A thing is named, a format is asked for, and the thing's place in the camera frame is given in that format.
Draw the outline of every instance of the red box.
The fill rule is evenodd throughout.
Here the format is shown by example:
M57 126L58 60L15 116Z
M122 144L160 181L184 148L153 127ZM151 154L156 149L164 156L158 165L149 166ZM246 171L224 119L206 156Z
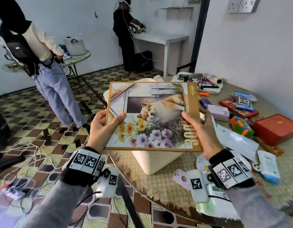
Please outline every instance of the red box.
M255 122L253 130L257 137L275 146L293 138L293 121L283 115L275 114Z
M241 115L245 116L246 118L251 118L251 117L259 114L259 111L257 111L257 110L254 110L254 112L250 112L250 111L243 110L243 109L236 109L235 108L235 100L232 97L220 100L218 103L224 107L227 107L228 110L230 110L230 111L239 112Z

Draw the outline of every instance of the electrical outlet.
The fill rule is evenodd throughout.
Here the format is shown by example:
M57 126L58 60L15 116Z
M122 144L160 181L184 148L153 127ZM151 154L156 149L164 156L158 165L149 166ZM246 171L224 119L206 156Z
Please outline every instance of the electrical outlet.
M254 13L258 0L242 0L238 13Z
M228 12L229 14L237 14L240 7L241 0L229 0Z

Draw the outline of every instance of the person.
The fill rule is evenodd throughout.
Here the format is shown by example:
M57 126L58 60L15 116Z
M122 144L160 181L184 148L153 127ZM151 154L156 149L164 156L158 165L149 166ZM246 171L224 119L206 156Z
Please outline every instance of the person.
M94 117L91 123L90 138L84 149L102 152L117 126L126 117L126 113L122 113L110 124L104 126L105 118L102 117L106 115L106 111L106 109L100 111ZM230 153L224 149L216 136L211 113L204 109L200 109L200 111L205 114L204 124L196 121L185 112L182 113L182 116L196 129L204 149L204 155L209 158L210 162L224 161L225 156L230 155ZM66 184L62 182L60 177L44 200L28 215L23 227L65 228L70 224L73 211L81 195L87 189L87 184L81 186L75 183L76 179L80 181L82 179L81 176L84 176L86 173L77 170L73 171L69 178L69 181L73 180L73 182ZM239 186L226 190L225 193L232 201L245 228L293 227L290 219L270 204L252 179L248 179L240 183Z
M64 51L42 29L25 19L15 0L0 0L0 19L0 36L4 42L9 41L10 33L22 35L32 52L42 62L37 67L39 74L32 77L58 119L65 126L75 123L80 127L85 124L87 120L83 118L79 104L75 101L65 72L55 61L56 59L62 62Z
M140 21L133 18L129 13L131 8L131 0L121 0L118 9L114 12L114 32L118 36L119 46L121 47L124 70L127 74L134 76L135 73L135 48L130 23L134 23L141 28L145 28Z

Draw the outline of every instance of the cat illustration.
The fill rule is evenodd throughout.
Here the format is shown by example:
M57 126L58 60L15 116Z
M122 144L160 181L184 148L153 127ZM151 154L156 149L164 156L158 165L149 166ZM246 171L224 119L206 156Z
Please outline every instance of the cat illustration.
M147 122L169 122L181 117L185 111L183 96L175 94L154 103L142 103L142 109L137 118Z

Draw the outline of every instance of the tiled floor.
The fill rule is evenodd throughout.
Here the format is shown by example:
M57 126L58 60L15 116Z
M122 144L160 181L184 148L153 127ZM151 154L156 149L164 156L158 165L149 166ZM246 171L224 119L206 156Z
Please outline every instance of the tiled floor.
M158 74L162 75L163 73L154 70L152 72L140 74L139 77L129 77L125 74L122 67L119 66L89 74L84 77L95 90L103 94L109 88L111 81L134 81L145 77L152 78ZM72 86L75 84L75 81L70 80L70 84ZM93 114L104 108L101 101L99 101L87 87L84 87L84 92L78 88L78 86L72 87L72 89L76 100L86 103ZM80 128L79 130L74 128L75 125L69 128L61 127L59 120L52 112L47 101L35 88L0 97L0 113L4 115L12 130L12 138L9 141L10 144L7 150L11 149L11 146L21 138L28 137L31 138L33 144L40 147L42 153L51 157L54 165L58 167L61 167L70 157L71 153L76 150L75 140L80 140L81 145L84 145L89 138L87 127ZM82 113L83 115L88 115L88 112L83 107ZM46 141L43 135L44 129L48 129L51 135L51 139L48 141ZM26 152L33 153L34 151L32 151L31 148L27 148ZM20 150L13 149L7 154L19 155L20 153ZM3 160L11 157L13 156L5 156ZM24 165L22 168L19 167L21 167L23 163L4 171L0 175L0 189L3 185L2 179L4 178L7 182L13 178L17 178L20 180L18 185L23 184L26 188L42 187L41 190L37 192L40 198L31 202L28 197L22 201L22 206L25 209L29 209L31 203L33 206L38 205L42 201L42 197L48 194L53 187L55 180L61 172L61 169L55 170L49 160L44 162L46 162L44 167L42 167L44 164L43 161L38 161L36 164L31 161L31 163L27 163L27 165ZM141 197L138 192L135 192L135 189L133 189L126 180L124 180L124 182L146 228L209 227L202 224L197 225L190 220L180 218L151 204L150 201ZM95 191L95 187L96 184L90 187L82 198ZM87 214L76 227L113 228L125 227L126 224L128 224L130 228L134 227L132 219L127 215L128 213L124 201L121 196L118 196L118 192L114 199L99 199L95 203L94 200L94 196L91 196L76 209L73 214L72 222L76 222L81 218L90 207ZM7 227L8 223L8 228L17 228L20 227L26 219L19 207L19 202L12 201L1 194L0 213L2 215L0 221L2 227Z

